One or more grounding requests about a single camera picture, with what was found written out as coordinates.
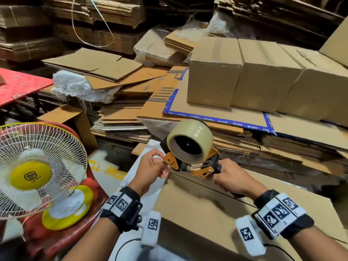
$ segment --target yellow fan base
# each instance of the yellow fan base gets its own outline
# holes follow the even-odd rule
[[[51,178],[51,167],[38,161],[25,162],[15,167],[9,175],[10,183],[19,190],[41,188]]]
[[[69,228],[81,220],[87,212],[90,210],[93,203],[93,191],[90,187],[85,185],[79,185],[77,187],[72,187],[70,190],[80,190],[84,193],[84,202],[82,206],[73,214],[61,218],[55,219],[49,214],[49,207],[42,214],[42,224],[46,229],[53,231],[60,231]]]

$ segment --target electric fan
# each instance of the electric fan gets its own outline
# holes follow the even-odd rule
[[[0,127],[0,163],[0,219],[44,211],[44,227],[62,230],[91,208],[92,189],[79,185],[87,153],[63,128],[45,123]]]

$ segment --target yellow fan hub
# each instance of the yellow fan hub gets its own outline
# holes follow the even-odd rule
[[[85,185],[77,186],[74,193],[61,202],[53,202],[42,214],[46,229],[60,231],[81,220],[93,204],[93,190]]]
[[[37,189],[45,184],[51,178],[51,167],[38,161],[25,162],[15,167],[9,180],[13,187],[19,190]]]

